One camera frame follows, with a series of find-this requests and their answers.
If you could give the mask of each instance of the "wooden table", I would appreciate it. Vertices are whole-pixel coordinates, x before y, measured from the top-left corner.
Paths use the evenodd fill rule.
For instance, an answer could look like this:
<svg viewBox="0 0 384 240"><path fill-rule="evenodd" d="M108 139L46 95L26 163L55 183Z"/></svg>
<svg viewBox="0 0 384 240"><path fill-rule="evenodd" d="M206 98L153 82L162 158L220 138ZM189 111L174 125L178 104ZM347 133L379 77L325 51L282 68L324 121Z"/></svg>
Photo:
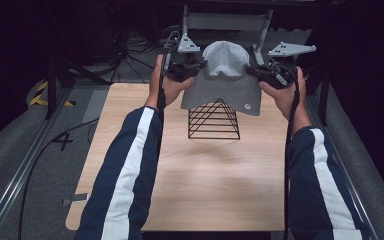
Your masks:
<svg viewBox="0 0 384 240"><path fill-rule="evenodd" d="M76 194L90 193L125 116L139 108L148 85L113 84ZM283 230L286 120L263 94L258 117L237 113L241 140L188 139L180 96L165 110L152 204L144 231ZM66 226L76 230L85 202L72 203Z"/></svg>

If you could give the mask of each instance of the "person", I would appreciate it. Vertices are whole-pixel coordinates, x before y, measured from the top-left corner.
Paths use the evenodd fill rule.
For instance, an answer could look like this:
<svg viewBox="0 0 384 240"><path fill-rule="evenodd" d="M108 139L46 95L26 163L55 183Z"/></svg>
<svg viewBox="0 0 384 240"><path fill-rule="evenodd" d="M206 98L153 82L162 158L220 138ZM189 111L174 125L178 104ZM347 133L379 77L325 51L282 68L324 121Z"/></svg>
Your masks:
<svg viewBox="0 0 384 240"><path fill-rule="evenodd" d="M149 96L143 107L130 112L112 141L96 177L74 239L142 239L158 165L157 141L162 134L157 101L162 56L151 74ZM341 172L322 131L312 126L305 109L305 80L298 69L300 104L293 138L287 149L290 178L289 227L295 239L369 239ZM165 77L166 105L193 84ZM277 90L265 82L260 88L274 98L286 119L294 85Z"/></svg>

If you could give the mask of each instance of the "hand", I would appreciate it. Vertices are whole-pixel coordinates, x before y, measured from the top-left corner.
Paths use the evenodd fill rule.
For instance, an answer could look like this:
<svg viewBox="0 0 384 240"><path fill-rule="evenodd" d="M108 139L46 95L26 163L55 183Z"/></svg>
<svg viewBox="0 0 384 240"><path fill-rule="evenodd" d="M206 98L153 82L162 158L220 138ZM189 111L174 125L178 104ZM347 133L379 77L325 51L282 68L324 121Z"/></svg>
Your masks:
<svg viewBox="0 0 384 240"><path fill-rule="evenodd" d="M306 98L305 80L304 80L301 68L297 67L297 69L298 69L297 72L298 72L298 84L299 84L299 91L300 91L300 102L295 112L292 134L294 134L299 129L305 126L311 125L310 118L308 116L307 110L305 109L305 98ZM291 105L294 99L295 83L291 84L289 87L284 89L275 89L266 82L260 82L259 86L265 93L267 93L267 95L271 96L274 99L276 106L277 108L279 108L283 117L285 117L289 121L289 113L291 111Z"/></svg>
<svg viewBox="0 0 384 240"><path fill-rule="evenodd" d="M155 62L154 71L151 73L151 81L149 83L149 97L145 102L145 106L153 107L157 109L158 101L158 90L159 90L159 81L160 81L160 71L161 64L163 60L163 55L157 56L157 61ZM163 88L166 98L166 105L173 103L180 92L190 87L193 84L193 78L188 78L184 82L180 83L174 80L171 80L167 76L163 80Z"/></svg>

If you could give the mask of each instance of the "black metal frame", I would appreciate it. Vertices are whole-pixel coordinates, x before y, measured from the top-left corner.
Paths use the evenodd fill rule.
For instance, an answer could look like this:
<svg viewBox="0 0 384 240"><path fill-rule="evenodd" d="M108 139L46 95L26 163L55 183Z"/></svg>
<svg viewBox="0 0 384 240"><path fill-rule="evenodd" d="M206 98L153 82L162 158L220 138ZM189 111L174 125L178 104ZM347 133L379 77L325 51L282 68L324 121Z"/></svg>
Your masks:
<svg viewBox="0 0 384 240"><path fill-rule="evenodd" d="M214 134L214 136L196 136L208 133ZM222 134L226 133L235 133L235 137L223 137ZM221 98L214 103L207 103L194 109L189 109L188 138L240 140L241 136L236 111L229 107Z"/></svg>

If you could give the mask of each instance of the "gray floor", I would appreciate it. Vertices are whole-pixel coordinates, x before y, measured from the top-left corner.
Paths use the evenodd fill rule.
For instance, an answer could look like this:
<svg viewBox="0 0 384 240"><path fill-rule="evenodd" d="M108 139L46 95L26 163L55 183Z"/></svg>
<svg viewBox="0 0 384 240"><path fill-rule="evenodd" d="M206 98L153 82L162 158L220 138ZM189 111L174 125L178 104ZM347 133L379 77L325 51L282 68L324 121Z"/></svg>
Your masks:
<svg viewBox="0 0 384 240"><path fill-rule="evenodd" d="M308 32L302 31L269 32L263 52L272 49L279 41L302 44L307 36ZM195 43L202 46L215 40L226 40L223 38L226 36L209 33L198 33L193 36ZM255 35L244 33L244 35L235 35L227 40L249 46L250 43L243 39L255 39ZM159 51L161 50L157 49L151 53L133 56L152 66ZM131 64L131 67L126 62L122 62L113 78L114 82L142 83L148 80L152 71L150 68L129 58L126 61ZM112 73L109 73L102 77L110 80L111 76ZM37 86L26 96L26 103L30 101L36 89ZM98 117L107 90L106 86L98 86L90 80L79 79L67 99L76 101L76 105L61 108L55 122L44 137L43 143L49 142L57 134L67 129ZM307 103L313 122L322 127L316 111L318 93L309 96ZM373 239L383 240L384 184L332 88L329 93L327 114L328 127L322 128L329 133L331 141L334 143L336 158L346 171L356 205L363 219L373 227ZM45 115L45 106L29 106L28 111L0 133L0 199L43 126ZM95 127L96 124L91 123L70 131L69 139L73 142L68 143L64 151L61 151L61 143L51 143L41 155L28 189L23 221L23 239L71 239L73 237L74 232L65 228L68 207L61 206L61 202L64 198L70 198L74 193ZM15 198L14 203L9 206L8 212L2 218L0 239L17 237L20 195ZM281 236L282 233L273 233L272 239L281 239Z"/></svg>

